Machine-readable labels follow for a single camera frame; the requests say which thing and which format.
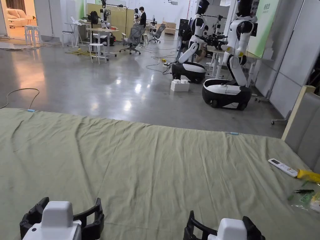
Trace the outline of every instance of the man in black shirt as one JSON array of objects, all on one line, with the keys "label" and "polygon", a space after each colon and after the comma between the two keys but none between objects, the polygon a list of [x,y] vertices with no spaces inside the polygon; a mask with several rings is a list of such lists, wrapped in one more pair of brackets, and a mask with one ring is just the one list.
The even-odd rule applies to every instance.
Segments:
[{"label": "man in black shirt", "polygon": [[144,7],[140,7],[139,8],[140,12],[141,12],[141,16],[137,19],[137,21],[140,21],[140,25],[143,25],[144,28],[146,28],[146,24],[147,24],[147,15],[144,12]]}]

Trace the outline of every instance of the doorway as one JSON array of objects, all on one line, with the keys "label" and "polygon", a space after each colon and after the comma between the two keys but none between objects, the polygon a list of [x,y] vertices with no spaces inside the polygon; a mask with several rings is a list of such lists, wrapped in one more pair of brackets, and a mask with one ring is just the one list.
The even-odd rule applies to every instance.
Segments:
[{"label": "doorway", "polygon": [[24,40],[24,26],[37,26],[34,0],[1,0],[9,37]]}]

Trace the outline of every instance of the beige sofa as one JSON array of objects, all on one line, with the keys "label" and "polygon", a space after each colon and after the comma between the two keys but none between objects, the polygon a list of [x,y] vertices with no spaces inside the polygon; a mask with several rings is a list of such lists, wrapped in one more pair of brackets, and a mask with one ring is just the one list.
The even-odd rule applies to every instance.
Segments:
[{"label": "beige sofa", "polygon": [[32,20],[32,16],[27,16],[21,9],[7,8],[8,21],[12,21],[16,27],[24,27],[28,25],[28,20]]}]

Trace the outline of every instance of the wrinkled fabric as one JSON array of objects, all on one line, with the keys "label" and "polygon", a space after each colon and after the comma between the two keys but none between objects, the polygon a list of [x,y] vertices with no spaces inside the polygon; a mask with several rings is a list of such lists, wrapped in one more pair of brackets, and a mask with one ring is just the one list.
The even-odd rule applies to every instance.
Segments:
[{"label": "wrinkled fabric", "polygon": [[104,240],[182,240],[190,210],[216,230],[246,215],[266,239],[319,238],[286,200],[299,180],[268,163],[306,168],[280,139],[9,108],[0,123],[2,239],[46,196],[74,214],[100,197]]}]

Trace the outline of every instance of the gray upholstered headboard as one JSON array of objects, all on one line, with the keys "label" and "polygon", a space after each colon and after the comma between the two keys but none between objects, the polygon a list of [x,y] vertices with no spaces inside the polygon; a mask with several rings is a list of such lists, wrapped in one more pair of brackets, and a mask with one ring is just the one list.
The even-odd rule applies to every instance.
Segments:
[{"label": "gray upholstered headboard", "polygon": [[283,140],[312,171],[320,173],[320,97],[305,93],[299,103]]}]

